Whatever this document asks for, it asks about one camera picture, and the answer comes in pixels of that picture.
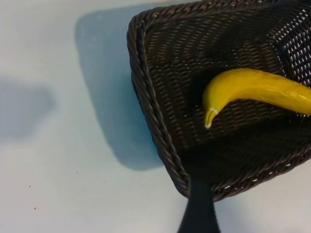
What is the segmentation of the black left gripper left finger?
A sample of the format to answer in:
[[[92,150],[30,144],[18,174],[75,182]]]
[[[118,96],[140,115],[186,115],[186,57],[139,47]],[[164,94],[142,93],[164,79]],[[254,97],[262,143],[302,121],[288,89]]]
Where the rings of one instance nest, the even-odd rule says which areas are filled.
[[[200,184],[197,179],[190,180],[190,196],[183,215],[183,219],[178,229],[178,233],[194,233],[198,227],[198,213],[200,198]]]

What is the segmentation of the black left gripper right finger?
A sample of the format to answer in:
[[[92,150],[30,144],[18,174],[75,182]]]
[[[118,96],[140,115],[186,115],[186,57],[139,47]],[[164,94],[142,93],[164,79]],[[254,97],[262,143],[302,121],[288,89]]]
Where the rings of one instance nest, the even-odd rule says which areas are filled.
[[[204,233],[220,233],[210,183],[203,182],[202,224]]]

